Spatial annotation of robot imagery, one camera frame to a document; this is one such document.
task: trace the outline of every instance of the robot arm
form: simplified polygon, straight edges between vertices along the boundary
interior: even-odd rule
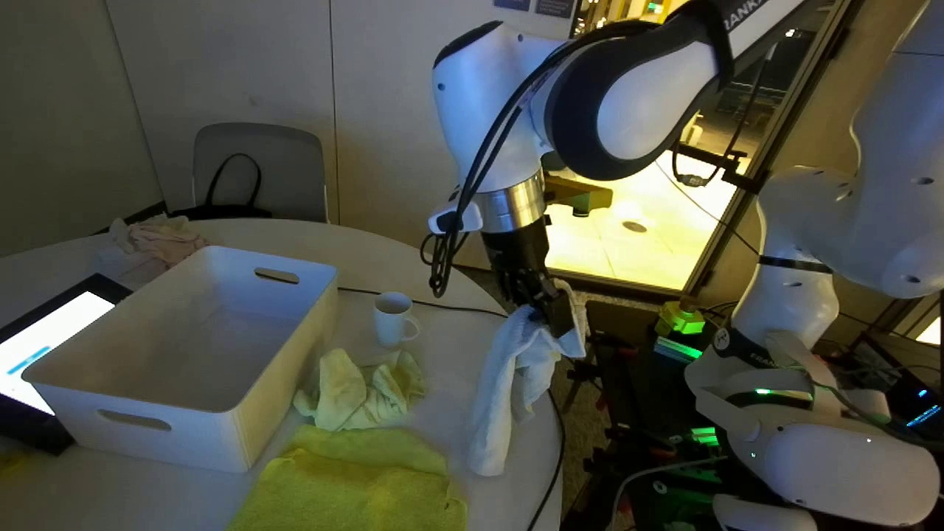
[[[454,201],[430,218],[435,293],[445,290],[461,240],[482,231],[504,294],[533,305],[551,331],[567,331],[570,322],[559,322],[562,294],[542,269],[541,153],[554,150],[585,176],[629,176],[669,144],[733,63],[795,10],[800,0],[691,0],[665,27],[615,23],[545,41],[488,23],[449,44],[435,83],[461,179]],[[808,353],[837,316],[831,272],[905,299],[944,290],[941,27],[944,2],[933,0],[858,114],[864,166],[857,190],[820,172],[767,184],[759,197],[765,256],[730,331],[737,345],[709,350],[687,371],[700,409],[730,430],[740,463],[772,492],[789,505],[880,526],[921,522],[933,510],[941,482],[929,451],[843,420],[836,389],[814,389],[805,412],[734,406],[725,389],[737,375],[783,378],[786,370],[796,370],[800,386],[836,384]],[[767,350],[780,375],[737,359],[744,345]]]
[[[483,23],[451,41],[436,57],[435,94],[461,179],[454,201],[430,215],[435,293],[445,290],[461,240],[483,234],[501,293],[567,331],[567,300],[542,265],[541,157],[554,150],[600,179],[640,172],[734,60],[800,2],[691,0],[665,27],[629,20],[550,41]]]

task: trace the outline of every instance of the tablet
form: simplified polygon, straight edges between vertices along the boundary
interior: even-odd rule
[[[122,284],[91,274],[0,328],[0,434],[48,451],[70,443],[53,406],[20,375],[126,294]]]

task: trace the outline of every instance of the yellow cloth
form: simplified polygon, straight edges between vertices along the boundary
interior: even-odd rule
[[[449,463],[410,430],[305,424],[274,458],[234,531],[461,531],[467,501]]]
[[[395,350],[367,380],[348,350],[333,347],[320,356],[320,404],[297,389],[296,409],[321,430],[362,430],[405,421],[421,393],[421,370],[408,350]]]

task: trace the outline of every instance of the small white cup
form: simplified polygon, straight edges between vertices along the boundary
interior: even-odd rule
[[[385,347],[399,347],[418,336],[418,322],[410,316],[414,299],[405,293],[382,293],[376,300],[376,336]]]

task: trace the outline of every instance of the wall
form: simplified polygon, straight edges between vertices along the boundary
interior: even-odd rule
[[[194,135],[206,125],[297,128],[333,153],[331,0],[107,0],[107,5],[172,209],[203,201],[193,190],[193,163]],[[327,190],[336,190],[333,157],[324,166]]]
[[[101,0],[4,0],[0,67],[0,253],[159,201]]]
[[[827,64],[824,76],[803,104],[786,144],[772,157],[772,172],[792,166],[827,169],[836,176],[857,179],[858,148],[851,135],[851,125],[858,107],[867,101],[873,79],[885,67],[885,57],[898,35],[914,20],[923,0],[862,0],[852,19],[851,38],[840,54]],[[737,234],[759,246],[759,212],[744,215]],[[715,281],[703,290],[706,300],[734,305],[752,274],[752,252],[733,240],[715,269]],[[843,305],[843,318],[830,331],[831,340],[852,340],[867,322],[873,322],[889,299],[862,286],[836,284]]]
[[[333,2],[340,218],[418,246],[424,218],[458,184],[442,144],[430,76],[436,54],[461,32],[508,20],[538,35],[567,35],[562,19],[492,10],[489,0],[343,0]],[[461,262],[488,265],[482,240]]]

